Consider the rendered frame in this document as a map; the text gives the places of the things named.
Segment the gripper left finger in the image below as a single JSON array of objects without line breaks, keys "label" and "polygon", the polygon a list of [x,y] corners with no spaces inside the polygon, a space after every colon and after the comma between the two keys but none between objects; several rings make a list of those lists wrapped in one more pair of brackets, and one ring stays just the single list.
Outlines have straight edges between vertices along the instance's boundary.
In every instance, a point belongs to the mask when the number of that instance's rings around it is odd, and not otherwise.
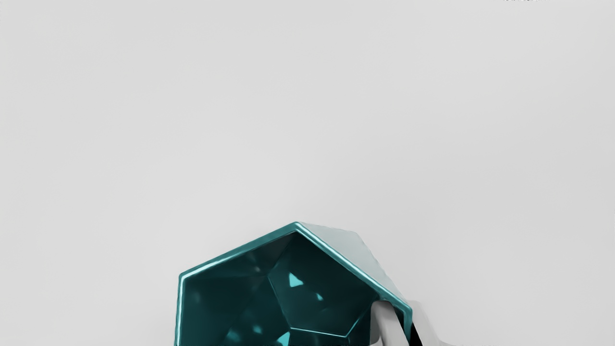
[{"label": "gripper left finger", "polygon": [[409,346],[394,307],[387,301],[375,301],[370,309],[370,346]]}]

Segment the teal faceted mug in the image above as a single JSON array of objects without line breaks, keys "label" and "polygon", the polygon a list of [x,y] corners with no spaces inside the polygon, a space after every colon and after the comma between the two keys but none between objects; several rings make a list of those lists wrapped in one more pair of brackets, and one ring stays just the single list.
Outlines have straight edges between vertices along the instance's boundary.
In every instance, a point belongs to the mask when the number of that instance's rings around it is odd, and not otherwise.
[{"label": "teal faceted mug", "polygon": [[180,274],[174,346],[369,346],[375,301],[424,346],[358,234],[292,222]]}]

